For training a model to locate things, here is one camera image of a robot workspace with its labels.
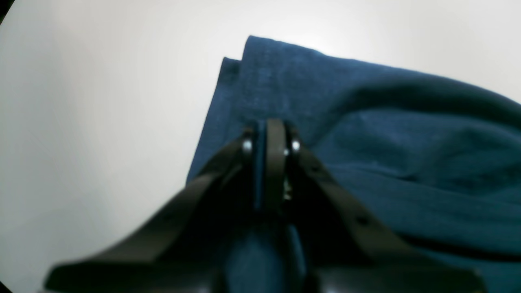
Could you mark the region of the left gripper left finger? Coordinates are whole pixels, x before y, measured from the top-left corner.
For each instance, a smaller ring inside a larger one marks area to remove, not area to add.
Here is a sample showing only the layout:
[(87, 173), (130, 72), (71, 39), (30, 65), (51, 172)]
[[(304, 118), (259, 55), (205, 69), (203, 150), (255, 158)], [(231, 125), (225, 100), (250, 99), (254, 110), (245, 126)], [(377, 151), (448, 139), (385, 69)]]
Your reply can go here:
[(251, 123), (130, 236), (56, 265), (47, 293), (230, 293), (226, 261), (257, 208), (259, 135)]

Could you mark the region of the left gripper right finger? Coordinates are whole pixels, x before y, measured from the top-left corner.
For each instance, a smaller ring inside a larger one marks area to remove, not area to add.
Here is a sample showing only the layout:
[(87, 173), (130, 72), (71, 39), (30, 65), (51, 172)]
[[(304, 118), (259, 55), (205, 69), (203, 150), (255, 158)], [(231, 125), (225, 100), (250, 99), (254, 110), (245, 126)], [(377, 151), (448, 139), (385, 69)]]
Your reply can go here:
[(295, 127), (267, 121), (267, 212), (296, 229), (298, 293), (483, 293), (473, 270), (415, 250), (342, 188)]

